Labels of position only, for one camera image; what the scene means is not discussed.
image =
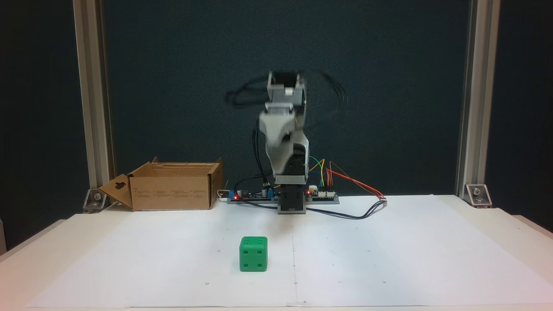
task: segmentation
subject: orange wire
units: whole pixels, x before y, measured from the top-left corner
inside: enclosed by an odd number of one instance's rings
[[[374,194],[376,194],[378,197],[384,197],[384,195],[383,195],[380,191],[378,191],[377,189],[375,189],[375,188],[373,188],[373,187],[371,187],[371,186],[369,186],[369,185],[363,184],[363,183],[360,182],[359,180],[355,180],[355,179],[353,179],[353,178],[351,178],[351,177],[342,175],[342,174],[340,174],[340,173],[338,173],[338,172],[334,172],[333,170],[326,169],[326,175],[329,175],[329,174],[336,174],[336,175],[338,175],[338,176],[340,176],[340,177],[342,177],[342,178],[344,178],[344,179],[349,179],[349,180],[351,180],[352,182],[354,182],[354,183],[356,183],[356,184],[358,184],[358,185],[364,186],[364,187],[366,187],[367,189],[371,190],[371,191],[374,192]]]

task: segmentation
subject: green wire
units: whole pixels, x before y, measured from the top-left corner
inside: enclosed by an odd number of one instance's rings
[[[317,161],[317,164],[319,165],[319,167],[322,168],[321,162],[319,162],[319,160],[317,160],[317,159],[316,159],[315,157],[313,157],[313,156],[309,156],[309,157],[310,157],[311,159]]]
[[[321,165],[321,162],[319,160],[317,160],[315,157],[312,157],[312,156],[309,156],[311,159],[317,161],[317,164],[319,165],[319,167],[322,169],[322,165]]]

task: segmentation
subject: metal pillar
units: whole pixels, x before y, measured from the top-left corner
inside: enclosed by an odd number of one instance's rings
[[[467,184],[483,184],[492,108],[500,0],[471,3],[456,193],[469,201]]]
[[[73,0],[90,188],[115,172],[101,0]]]

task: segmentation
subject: green dice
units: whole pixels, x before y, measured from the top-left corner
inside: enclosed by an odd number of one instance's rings
[[[267,270],[267,238],[245,236],[240,242],[240,271]]]

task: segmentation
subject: white table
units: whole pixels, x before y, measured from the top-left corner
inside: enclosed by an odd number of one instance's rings
[[[553,240],[501,209],[474,209],[453,195],[438,196],[450,208],[511,255],[553,283]],[[26,310],[25,305],[70,265],[96,246],[132,212],[114,206],[99,214],[79,214],[61,223],[0,262],[0,310]],[[355,307],[367,310],[553,310],[553,304],[450,307]],[[189,308],[141,309],[185,310]],[[223,308],[202,308],[203,311]],[[41,309],[98,310],[98,309]]]

